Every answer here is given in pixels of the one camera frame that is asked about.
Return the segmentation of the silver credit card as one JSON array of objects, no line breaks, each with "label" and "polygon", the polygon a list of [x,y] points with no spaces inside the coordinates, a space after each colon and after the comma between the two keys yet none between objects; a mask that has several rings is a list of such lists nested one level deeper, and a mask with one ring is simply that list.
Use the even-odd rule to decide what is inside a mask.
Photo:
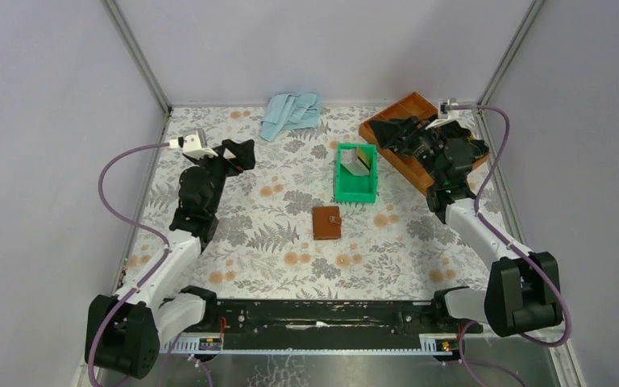
[{"label": "silver credit card", "polygon": [[353,176],[362,177],[368,176],[370,170],[368,166],[362,162],[358,155],[357,148],[346,148],[340,152],[341,165]]}]

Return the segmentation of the brown leather card holder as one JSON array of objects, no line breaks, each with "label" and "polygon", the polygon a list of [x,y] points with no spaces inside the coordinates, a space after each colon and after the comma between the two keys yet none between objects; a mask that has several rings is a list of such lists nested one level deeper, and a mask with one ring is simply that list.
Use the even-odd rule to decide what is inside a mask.
[{"label": "brown leather card holder", "polygon": [[338,206],[315,206],[312,210],[314,240],[342,237],[342,218]]}]

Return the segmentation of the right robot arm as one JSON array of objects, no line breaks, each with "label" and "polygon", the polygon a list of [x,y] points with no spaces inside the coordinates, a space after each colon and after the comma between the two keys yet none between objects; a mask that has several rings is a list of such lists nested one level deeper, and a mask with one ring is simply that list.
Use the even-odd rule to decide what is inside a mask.
[{"label": "right robot arm", "polygon": [[482,139],[456,121],[434,125],[421,120],[372,119],[378,146],[413,157],[432,180],[425,196],[429,210],[472,248],[489,270],[484,291],[468,287],[438,291],[430,321],[449,332],[462,319],[484,323],[500,337],[527,336],[564,320],[559,268],[549,252],[534,252],[495,227],[480,211],[480,197],[467,181],[475,162],[489,153]]}]

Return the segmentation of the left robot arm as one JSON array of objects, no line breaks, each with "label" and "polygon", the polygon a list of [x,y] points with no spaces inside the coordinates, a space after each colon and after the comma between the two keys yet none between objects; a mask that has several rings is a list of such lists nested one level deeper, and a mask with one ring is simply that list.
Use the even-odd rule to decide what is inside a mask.
[{"label": "left robot arm", "polygon": [[187,135],[161,147],[179,150],[192,167],[179,177],[168,232],[142,227],[162,241],[161,251],[112,295],[100,294],[89,305],[85,362],[92,385],[98,385],[94,368],[144,378],[171,339],[191,326],[208,331],[218,320],[215,293],[189,288],[173,299],[167,296],[172,282],[213,239],[226,179],[255,167],[255,142],[225,139],[208,148],[196,135]]}]

